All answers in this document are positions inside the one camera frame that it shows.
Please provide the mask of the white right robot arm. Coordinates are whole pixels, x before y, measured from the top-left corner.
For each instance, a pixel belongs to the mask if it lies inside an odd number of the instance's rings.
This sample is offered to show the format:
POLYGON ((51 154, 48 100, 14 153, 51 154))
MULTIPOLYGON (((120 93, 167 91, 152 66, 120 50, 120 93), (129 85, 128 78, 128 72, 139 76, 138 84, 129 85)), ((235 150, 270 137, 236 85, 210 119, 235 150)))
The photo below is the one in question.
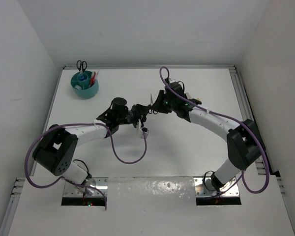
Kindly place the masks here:
POLYGON ((207 190, 211 192, 219 191, 265 152, 254 121, 247 119, 237 123, 214 114, 202 107, 200 100, 188 97, 178 82, 168 83, 164 90, 160 90, 151 109, 164 114, 175 112, 179 118, 206 128, 227 143, 227 160, 212 173, 209 180, 204 181, 207 190))

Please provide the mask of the black handled scissors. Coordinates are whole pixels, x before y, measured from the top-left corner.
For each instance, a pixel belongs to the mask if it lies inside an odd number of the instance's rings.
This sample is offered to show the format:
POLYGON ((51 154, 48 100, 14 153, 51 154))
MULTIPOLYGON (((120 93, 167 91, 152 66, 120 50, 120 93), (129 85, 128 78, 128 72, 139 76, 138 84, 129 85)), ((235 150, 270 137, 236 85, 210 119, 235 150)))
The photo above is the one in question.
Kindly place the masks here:
POLYGON ((83 74, 83 73, 86 71, 87 66, 88 66, 88 64, 87 64, 87 62, 84 61, 84 60, 78 60, 78 61, 76 62, 76 67, 77 67, 77 69, 79 70, 79 72, 80 72, 81 74, 83 74))
POLYGON ((157 115, 158 112, 153 109, 153 104, 154 104, 154 102, 153 102, 152 94, 150 94, 150 109, 149 109, 148 113, 153 114, 153 115, 157 115))

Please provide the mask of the red gel pen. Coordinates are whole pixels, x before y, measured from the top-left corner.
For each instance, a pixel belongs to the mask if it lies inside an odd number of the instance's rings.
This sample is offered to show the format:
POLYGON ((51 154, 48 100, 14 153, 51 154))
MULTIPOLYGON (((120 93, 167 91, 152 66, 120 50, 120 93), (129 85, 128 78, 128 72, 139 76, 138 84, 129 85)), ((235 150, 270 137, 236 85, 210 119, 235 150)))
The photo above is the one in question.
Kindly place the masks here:
POLYGON ((89 82, 89 88, 93 86, 94 82, 95 82, 95 77, 96 77, 96 72, 93 71, 90 77, 90 82, 89 82))

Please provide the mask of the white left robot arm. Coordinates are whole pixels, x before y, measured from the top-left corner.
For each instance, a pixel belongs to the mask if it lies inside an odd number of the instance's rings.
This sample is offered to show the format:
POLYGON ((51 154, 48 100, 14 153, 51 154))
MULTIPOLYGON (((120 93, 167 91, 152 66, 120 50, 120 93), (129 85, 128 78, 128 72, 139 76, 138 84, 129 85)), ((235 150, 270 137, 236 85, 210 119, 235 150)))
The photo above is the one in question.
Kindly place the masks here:
POLYGON ((133 125, 138 135, 145 139, 144 127, 151 106, 136 104, 127 107, 123 98, 114 98, 108 109, 88 124, 53 125, 40 139, 32 157, 56 177, 75 184, 83 184, 90 177, 87 170, 74 163, 78 151, 96 140, 111 138, 120 125, 133 125))

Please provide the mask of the blue cap glue bottle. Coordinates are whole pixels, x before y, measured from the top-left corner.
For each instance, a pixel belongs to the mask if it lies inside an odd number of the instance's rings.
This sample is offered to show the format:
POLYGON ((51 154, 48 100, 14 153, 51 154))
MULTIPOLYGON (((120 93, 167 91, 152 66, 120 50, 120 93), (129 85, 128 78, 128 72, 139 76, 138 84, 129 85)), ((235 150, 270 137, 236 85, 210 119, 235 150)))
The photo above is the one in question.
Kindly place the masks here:
POLYGON ((87 79, 87 75, 85 75, 84 73, 80 73, 79 79, 80 79, 80 81, 84 81, 85 79, 87 79))

